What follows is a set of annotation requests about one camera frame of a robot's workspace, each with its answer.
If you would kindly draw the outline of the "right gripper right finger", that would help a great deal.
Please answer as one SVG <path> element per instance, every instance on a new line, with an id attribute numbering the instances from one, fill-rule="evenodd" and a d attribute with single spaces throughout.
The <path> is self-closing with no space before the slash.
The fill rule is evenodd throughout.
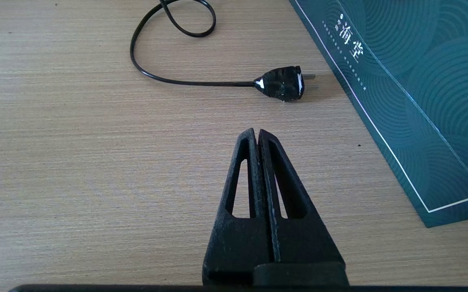
<path id="1" fill-rule="evenodd" d="M 287 264 L 343 264 L 343 257 L 278 138 L 261 130 L 258 143 L 271 260 Z"/>

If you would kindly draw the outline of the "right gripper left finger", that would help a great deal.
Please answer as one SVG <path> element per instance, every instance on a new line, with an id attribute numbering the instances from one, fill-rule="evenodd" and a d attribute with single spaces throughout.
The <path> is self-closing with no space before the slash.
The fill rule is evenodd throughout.
<path id="1" fill-rule="evenodd" d="M 233 215 L 241 163 L 247 161 L 249 217 Z M 254 129 L 237 138 L 202 266 L 204 285 L 254 285 L 258 266 L 272 259 L 267 192 Z"/>

